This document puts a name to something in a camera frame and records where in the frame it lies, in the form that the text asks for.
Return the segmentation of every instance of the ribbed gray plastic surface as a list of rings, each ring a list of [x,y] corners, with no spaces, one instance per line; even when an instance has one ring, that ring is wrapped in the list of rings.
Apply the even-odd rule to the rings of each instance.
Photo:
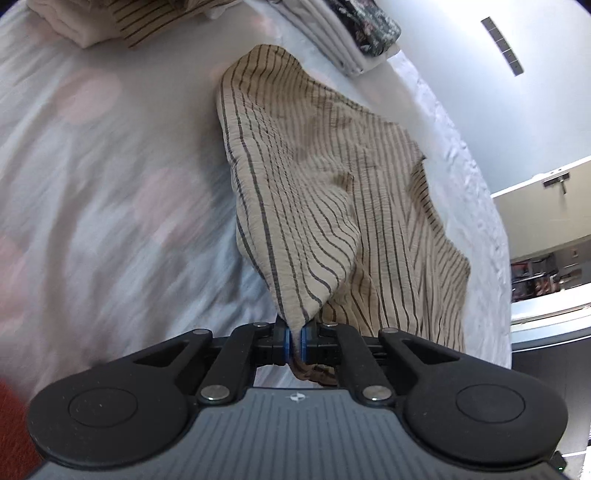
[[[344,390],[252,388],[232,406],[205,409],[170,450],[109,472],[46,464],[35,480],[552,480],[549,465],[483,473],[420,449],[396,415]]]

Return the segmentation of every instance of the dark floral garment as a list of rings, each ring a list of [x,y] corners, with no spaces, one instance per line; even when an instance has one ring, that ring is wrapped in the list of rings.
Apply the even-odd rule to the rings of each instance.
[[[374,0],[325,0],[366,55],[379,57],[398,40],[400,27]]]

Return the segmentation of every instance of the wall-mounted strip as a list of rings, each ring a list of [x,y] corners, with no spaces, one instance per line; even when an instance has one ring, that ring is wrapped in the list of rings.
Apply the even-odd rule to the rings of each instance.
[[[523,67],[521,66],[521,63],[519,63],[517,56],[515,55],[513,50],[511,50],[511,46],[506,41],[505,37],[503,37],[503,34],[497,28],[495,23],[492,21],[492,18],[486,17],[484,20],[482,20],[482,25],[484,25],[484,28],[486,28],[488,34],[495,41],[496,46],[499,47],[499,50],[505,57],[505,60],[509,64],[509,67],[513,71],[513,74],[516,77],[518,75],[521,75],[523,73]]]

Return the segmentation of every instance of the striped fabric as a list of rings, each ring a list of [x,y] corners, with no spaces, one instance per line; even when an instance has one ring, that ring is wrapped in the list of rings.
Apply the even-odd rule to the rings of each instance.
[[[179,20],[231,1],[182,0],[181,5],[176,5],[173,0],[111,0],[107,9],[127,46],[135,47]]]
[[[217,109],[238,246],[294,336],[315,319],[463,350],[469,263],[445,237],[405,130],[277,46],[257,46],[226,71]],[[322,367],[305,375],[322,376]]]

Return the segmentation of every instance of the bed sheet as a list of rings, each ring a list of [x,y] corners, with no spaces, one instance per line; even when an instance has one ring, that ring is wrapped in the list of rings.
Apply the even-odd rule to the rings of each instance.
[[[131,51],[80,50],[21,1],[0,20],[0,376],[25,398],[60,377],[206,327],[273,321],[235,241],[215,108],[225,69],[278,44],[317,80],[405,126],[472,274],[470,354],[510,363],[506,235],[466,145],[403,52],[344,77],[268,4],[188,20]],[[261,369],[257,383],[297,385]]]

